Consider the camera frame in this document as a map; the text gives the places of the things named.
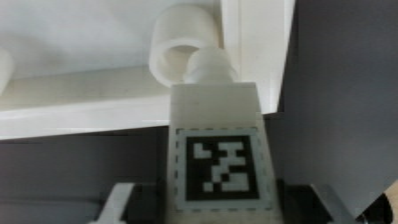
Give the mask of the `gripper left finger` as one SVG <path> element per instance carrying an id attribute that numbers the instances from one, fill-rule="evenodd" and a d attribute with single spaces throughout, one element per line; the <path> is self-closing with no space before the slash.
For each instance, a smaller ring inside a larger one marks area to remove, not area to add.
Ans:
<path id="1" fill-rule="evenodd" d="M 99 215 L 86 224 L 163 224 L 161 202 L 156 183 L 117 183 Z"/>

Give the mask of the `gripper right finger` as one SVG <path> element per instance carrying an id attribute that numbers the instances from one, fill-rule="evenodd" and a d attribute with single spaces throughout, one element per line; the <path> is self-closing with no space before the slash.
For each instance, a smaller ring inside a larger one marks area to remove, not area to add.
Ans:
<path id="1" fill-rule="evenodd" d="M 284 224 L 394 224 L 385 194 L 379 194 L 360 214 L 351 216 L 328 189 L 291 185 L 278 179 L 276 192 Z"/>

